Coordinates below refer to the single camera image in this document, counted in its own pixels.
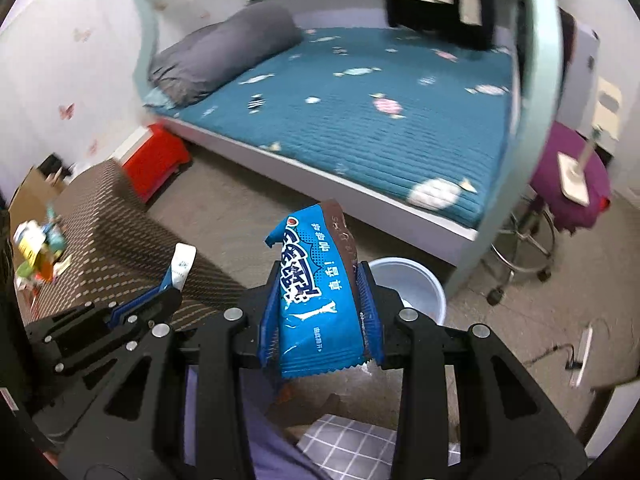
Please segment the mint bunk bed frame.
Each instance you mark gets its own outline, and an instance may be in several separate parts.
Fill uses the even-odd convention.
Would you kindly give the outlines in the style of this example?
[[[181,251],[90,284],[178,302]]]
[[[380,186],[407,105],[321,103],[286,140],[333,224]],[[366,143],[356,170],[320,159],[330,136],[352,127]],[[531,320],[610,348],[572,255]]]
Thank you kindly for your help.
[[[383,26],[382,4],[373,0],[273,0],[293,11],[303,28]],[[511,35],[499,29],[499,39],[515,41],[518,0],[512,1]],[[336,198],[344,211],[360,221],[446,261],[454,270],[445,282],[448,298],[468,280],[495,239],[502,222],[518,203],[535,172],[556,110],[561,85],[562,34],[558,0],[526,1],[528,58],[523,75],[514,60],[512,141],[492,188],[489,207],[480,226],[467,229],[456,222],[392,200],[343,177],[314,169],[276,153],[196,128],[179,119],[160,118],[180,136],[236,162],[296,192],[316,200]],[[140,98],[150,91],[148,73],[160,38],[157,15],[150,0],[134,0],[140,18],[141,47],[132,79]]]

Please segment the blue snack wrapper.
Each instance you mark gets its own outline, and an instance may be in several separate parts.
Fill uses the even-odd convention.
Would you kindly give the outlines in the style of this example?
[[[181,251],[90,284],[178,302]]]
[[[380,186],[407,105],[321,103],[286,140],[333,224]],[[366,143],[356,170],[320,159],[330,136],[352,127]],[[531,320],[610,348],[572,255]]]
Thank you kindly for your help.
[[[367,359],[358,255],[343,209],[325,200],[288,214],[266,237],[280,248],[276,365],[286,379],[337,372]]]

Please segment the teal quilted mattress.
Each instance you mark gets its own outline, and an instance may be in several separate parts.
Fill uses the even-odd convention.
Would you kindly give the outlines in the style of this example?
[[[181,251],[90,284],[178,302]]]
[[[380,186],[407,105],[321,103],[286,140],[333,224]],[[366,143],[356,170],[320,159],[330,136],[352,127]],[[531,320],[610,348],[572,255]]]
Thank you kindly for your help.
[[[506,47],[405,29],[322,28],[196,103],[150,107],[474,228],[510,139]]]

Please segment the blue white toothpaste tube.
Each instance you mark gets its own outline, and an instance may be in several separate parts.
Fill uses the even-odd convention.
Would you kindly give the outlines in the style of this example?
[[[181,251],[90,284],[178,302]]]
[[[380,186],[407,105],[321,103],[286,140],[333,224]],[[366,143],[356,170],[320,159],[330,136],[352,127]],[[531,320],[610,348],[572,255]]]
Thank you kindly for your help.
[[[192,245],[178,243],[169,267],[168,284],[183,290],[186,279],[192,269],[196,257],[196,248]]]

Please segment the white desk lamp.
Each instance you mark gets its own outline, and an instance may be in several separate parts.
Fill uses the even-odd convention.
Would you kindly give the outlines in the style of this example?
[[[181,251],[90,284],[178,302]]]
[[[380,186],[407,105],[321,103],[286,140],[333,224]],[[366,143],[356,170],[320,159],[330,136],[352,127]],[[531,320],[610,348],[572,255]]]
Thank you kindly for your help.
[[[585,169],[596,150],[601,134],[602,129],[599,126],[592,127],[591,136],[578,158],[558,153],[561,191],[568,200],[583,207],[590,203]]]

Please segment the brown polka dot tablecloth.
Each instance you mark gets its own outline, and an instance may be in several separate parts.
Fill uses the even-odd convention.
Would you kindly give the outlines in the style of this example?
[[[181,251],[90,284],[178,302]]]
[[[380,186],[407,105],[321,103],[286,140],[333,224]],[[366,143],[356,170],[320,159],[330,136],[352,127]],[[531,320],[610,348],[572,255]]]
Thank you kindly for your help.
[[[160,284],[180,242],[148,215],[114,160],[70,182],[53,208],[62,218],[70,267],[39,289],[36,320],[88,301],[133,300]]]

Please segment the white waste bin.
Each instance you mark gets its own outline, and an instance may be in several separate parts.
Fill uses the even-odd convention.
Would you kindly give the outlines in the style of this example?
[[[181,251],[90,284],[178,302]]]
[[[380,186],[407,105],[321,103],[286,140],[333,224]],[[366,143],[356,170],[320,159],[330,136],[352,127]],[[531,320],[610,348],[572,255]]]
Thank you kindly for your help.
[[[379,258],[369,263],[375,283],[395,289],[406,308],[427,315],[438,325],[445,323],[447,299],[442,284],[421,263],[399,257]]]

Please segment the checkered slipper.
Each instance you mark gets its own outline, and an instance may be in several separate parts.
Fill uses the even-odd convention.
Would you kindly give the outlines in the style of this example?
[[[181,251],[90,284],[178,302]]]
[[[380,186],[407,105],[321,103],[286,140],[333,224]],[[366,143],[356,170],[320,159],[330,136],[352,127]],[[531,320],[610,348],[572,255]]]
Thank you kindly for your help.
[[[325,414],[299,438],[297,447],[331,479],[389,479],[396,431]]]

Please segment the white power strip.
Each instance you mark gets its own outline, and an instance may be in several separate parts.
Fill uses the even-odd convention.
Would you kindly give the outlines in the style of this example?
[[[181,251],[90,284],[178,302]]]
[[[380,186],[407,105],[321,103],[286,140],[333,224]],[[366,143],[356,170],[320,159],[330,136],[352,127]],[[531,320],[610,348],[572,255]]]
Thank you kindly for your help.
[[[588,358],[590,356],[592,341],[593,341],[593,326],[588,325],[580,336],[577,351],[574,355],[572,369],[570,370],[570,386],[572,388],[578,388],[584,378]]]

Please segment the purple stool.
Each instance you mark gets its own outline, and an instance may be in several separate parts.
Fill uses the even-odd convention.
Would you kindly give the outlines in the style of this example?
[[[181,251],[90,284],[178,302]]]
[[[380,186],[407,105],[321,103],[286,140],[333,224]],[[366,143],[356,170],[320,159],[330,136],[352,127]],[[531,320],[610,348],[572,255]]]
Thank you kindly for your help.
[[[533,196],[518,216],[510,217],[498,238],[511,242],[512,254],[497,245],[491,251],[506,269],[506,275],[491,289],[487,303],[503,300],[506,288],[518,275],[533,274],[544,283],[551,278],[556,252],[556,234],[574,234],[591,229],[611,205],[608,170],[597,154],[603,128],[593,126],[585,139],[577,131],[556,122],[548,135],[544,152],[529,188]]]

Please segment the purple trouser leg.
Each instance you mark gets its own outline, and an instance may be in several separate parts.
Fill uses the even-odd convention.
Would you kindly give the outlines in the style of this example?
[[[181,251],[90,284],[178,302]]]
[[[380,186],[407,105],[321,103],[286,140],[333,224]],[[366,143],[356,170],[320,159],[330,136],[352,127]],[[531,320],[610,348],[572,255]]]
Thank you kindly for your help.
[[[262,370],[241,370],[242,404],[250,457],[257,479],[329,479],[284,433],[266,417],[266,409],[276,398],[276,389]],[[183,460],[195,465],[196,387],[198,366],[186,372],[186,400],[182,424]]]

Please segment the cardboard box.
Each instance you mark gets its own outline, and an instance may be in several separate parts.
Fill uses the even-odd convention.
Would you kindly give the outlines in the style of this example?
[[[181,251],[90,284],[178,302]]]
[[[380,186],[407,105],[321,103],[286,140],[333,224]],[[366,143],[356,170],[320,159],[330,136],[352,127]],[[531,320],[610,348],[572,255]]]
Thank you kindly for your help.
[[[47,208],[64,191],[63,180],[46,178],[37,168],[32,167],[23,182],[18,186],[9,206],[11,234],[17,227],[29,221],[43,224],[47,217]]]

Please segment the red storage box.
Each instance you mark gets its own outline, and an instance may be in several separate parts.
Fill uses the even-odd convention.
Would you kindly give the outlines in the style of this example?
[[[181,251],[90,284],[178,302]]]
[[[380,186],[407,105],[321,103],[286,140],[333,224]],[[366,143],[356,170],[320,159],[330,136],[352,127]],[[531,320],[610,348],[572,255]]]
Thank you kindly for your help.
[[[192,164],[186,144],[161,124],[146,128],[141,144],[120,163],[142,203],[153,196],[175,174]]]

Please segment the grey rolled duvet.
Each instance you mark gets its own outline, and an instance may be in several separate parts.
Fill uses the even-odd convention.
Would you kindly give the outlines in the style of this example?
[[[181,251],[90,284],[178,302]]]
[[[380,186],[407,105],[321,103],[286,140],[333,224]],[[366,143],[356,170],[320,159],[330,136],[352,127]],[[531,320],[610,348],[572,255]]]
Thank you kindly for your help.
[[[254,3],[155,55],[149,82],[178,107],[189,106],[302,40],[288,10]]]

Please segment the yellow blue medicine box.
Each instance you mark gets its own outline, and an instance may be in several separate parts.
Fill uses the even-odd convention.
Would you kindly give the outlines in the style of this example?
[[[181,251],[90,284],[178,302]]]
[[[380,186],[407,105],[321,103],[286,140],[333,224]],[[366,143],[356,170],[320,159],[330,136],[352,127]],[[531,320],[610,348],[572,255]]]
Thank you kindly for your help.
[[[42,227],[29,220],[19,224],[13,235],[14,243],[25,261],[42,275],[51,275],[53,263]]]

